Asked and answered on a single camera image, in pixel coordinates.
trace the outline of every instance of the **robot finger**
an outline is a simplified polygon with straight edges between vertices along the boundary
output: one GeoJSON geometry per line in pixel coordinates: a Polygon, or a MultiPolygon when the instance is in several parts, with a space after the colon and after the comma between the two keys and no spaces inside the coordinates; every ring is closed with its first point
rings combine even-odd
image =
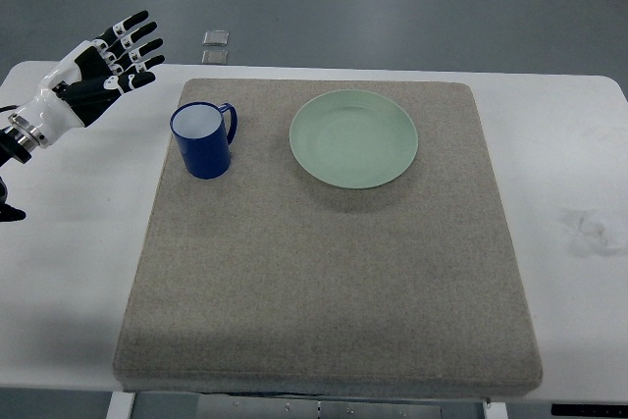
{"type": "Polygon", "coordinates": [[[157,24],[155,22],[151,22],[150,24],[146,24],[133,33],[130,33],[126,36],[120,38],[120,40],[116,41],[106,52],[112,53],[116,58],[120,58],[125,51],[128,51],[132,48],[134,44],[136,44],[141,38],[146,36],[147,34],[152,33],[157,28],[157,24]]]}
{"type": "Polygon", "coordinates": [[[144,58],[144,56],[146,56],[151,51],[156,50],[162,44],[164,44],[164,40],[163,39],[161,39],[161,38],[154,39],[154,40],[150,41],[149,43],[146,43],[143,46],[140,46],[139,48],[133,49],[129,53],[123,54],[120,57],[120,59],[118,59],[115,62],[112,62],[112,63],[109,64],[109,66],[111,68],[111,71],[116,76],[119,76],[123,72],[128,72],[132,65],[134,65],[134,64],[141,64],[141,60],[144,58]]]}
{"type": "Polygon", "coordinates": [[[107,28],[100,36],[94,38],[92,43],[99,50],[104,51],[111,46],[124,34],[136,25],[141,24],[148,18],[148,12],[142,10],[141,12],[131,15],[130,17],[122,20],[121,22],[107,28]]]}
{"type": "Polygon", "coordinates": [[[163,55],[155,56],[154,58],[150,58],[146,61],[133,63],[126,71],[126,74],[137,74],[137,73],[145,73],[150,68],[157,66],[158,64],[163,63],[166,60],[163,55]]]}

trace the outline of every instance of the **gray felt mat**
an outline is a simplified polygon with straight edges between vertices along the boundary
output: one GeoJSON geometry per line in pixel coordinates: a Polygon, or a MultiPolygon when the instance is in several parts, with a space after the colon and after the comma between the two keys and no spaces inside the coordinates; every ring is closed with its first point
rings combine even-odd
{"type": "Polygon", "coordinates": [[[370,397],[519,395],[541,361],[471,90],[444,82],[195,79],[229,101],[232,166],[171,142],[120,335],[124,387],[370,397]],[[361,88],[419,133],[382,186],[322,183],[288,142],[301,105],[361,88]]]}

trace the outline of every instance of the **blue mug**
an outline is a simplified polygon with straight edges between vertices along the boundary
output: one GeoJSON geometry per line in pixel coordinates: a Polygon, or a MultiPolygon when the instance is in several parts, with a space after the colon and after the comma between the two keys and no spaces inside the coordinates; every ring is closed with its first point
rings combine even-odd
{"type": "Polygon", "coordinates": [[[233,105],[220,107],[208,102],[186,103],[173,114],[170,129],[177,139],[187,170],[199,179],[215,179],[231,164],[229,145],[237,130],[233,105]],[[226,131],[223,114],[229,111],[231,123],[226,131]]]}

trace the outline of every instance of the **gray floor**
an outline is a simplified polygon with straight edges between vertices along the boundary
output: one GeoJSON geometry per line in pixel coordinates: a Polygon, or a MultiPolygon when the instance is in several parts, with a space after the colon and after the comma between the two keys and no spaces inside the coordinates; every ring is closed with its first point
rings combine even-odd
{"type": "MultiPolygon", "coordinates": [[[[58,60],[82,39],[147,9],[171,64],[200,63],[203,33],[227,29],[230,65],[601,75],[628,94],[627,6],[628,0],[2,0],[0,78],[21,61],[58,60]]],[[[0,417],[103,418],[107,397],[4,390],[0,417]]],[[[549,417],[548,405],[521,407],[513,405],[511,417],[549,417]]],[[[143,395],[133,418],[192,417],[190,411],[180,396],[143,395]]]]}

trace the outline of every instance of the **white table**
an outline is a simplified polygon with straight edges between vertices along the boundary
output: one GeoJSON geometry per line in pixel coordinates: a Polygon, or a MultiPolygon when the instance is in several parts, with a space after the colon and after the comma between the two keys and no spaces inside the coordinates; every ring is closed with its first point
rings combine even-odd
{"type": "MultiPolygon", "coordinates": [[[[52,63],[18,64],[0,105],[52,63]]],[[[94,125],[0,171],[0,387],[118,391],[117,336],[193,78],[444,80],[477,101],[544,367],[524,399],[628,401],[628,103],[600,77],[162,65],[94,125]]]]}

